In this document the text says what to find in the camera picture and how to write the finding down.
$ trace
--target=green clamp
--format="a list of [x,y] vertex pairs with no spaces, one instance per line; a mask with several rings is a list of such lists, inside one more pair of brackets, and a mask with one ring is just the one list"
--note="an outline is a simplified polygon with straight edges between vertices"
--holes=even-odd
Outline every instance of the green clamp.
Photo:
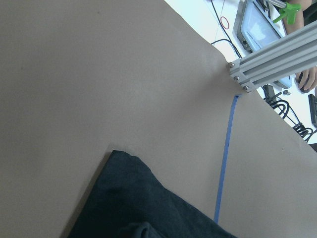
[[295,23],[296,13],[301,9],[300,4],[289,4],[286,2],[286,7],[279,10],[279,17],[276,18],[273,22],[277,23],[283,18],[287,17],[287,24],[292,25]]

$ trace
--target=metal frame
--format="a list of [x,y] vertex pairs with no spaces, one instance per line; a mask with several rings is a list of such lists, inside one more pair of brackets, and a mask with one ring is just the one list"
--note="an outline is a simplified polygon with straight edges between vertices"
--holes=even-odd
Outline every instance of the metal frame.
[[286,3],[281,0],[266,0],[267,2],[270,2],[271,4],[283,9],[286,8]]
[[317,65],[317,21],[230,64],[230,76],[251,92]]

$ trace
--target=blue tape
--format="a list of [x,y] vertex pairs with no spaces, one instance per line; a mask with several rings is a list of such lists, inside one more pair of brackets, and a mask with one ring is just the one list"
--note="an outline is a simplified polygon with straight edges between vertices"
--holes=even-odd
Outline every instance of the blue tape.
[[226,172],[227,158],[228,158],[228,152],[229,152],[229,143],[230,143],[232,122],[233,122],[233,115],[234,115],[234,110],[235,110],[236,105],[237,105],[238,98],[240,96],[241,96],[241,94],[234,96],[233,101],[232,101],[232,105],[231,105],[231,110],[230,110],[226,141],[225,141],[223,157],[222,157],[222,165],[221,165],[221,171],[220,171],[220,179],[219,179],[219,186],[218,186],[218,193],[217,193],[216,208],[214,211],[214,219],[213,219],[214,222],[216,222],[217,224],[219,221],[222,189],[223,189],[223,184],[224,184],[224,175]]

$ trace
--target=finger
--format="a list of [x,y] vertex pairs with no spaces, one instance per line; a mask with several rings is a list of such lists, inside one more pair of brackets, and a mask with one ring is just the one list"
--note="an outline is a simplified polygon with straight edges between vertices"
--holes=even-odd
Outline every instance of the finger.
[[309,89],[312,86],[313,82],[315,81],[315,73],[316,72],[315,72],[314,68],[311,68],[309,70],[308,80],[307,80],[307,82],[306,82],[306,84],[304,86],[304,90],[307,90],[307,89]]
[[315,74],[309,74],[308,81],[304,86],[304,90],[309,89],[315,81]]
[[311,91],[312,89],[316,88],[316,86],[317,86],[317,72],[315,73],[315,81],[313,82],[309,90]]
[[302,88],[305,85],[307,78],[308,78],[308,73],[309,73],[308,70],[303,71],[303,77],[302,77],[301,82],[298,85],[298,88]]
[[299,73],[296,73],[296,77],[295,77],[295,80],[298,82],[299,81],[299,75],[301,75],[302,72],[299,72]]

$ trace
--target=fold in fabric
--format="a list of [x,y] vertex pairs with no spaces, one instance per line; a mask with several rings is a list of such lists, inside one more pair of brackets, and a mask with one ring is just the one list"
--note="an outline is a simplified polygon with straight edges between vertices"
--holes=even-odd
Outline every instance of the fold in fabric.
[[110,155],[68,237],[234,238],[122,151]]

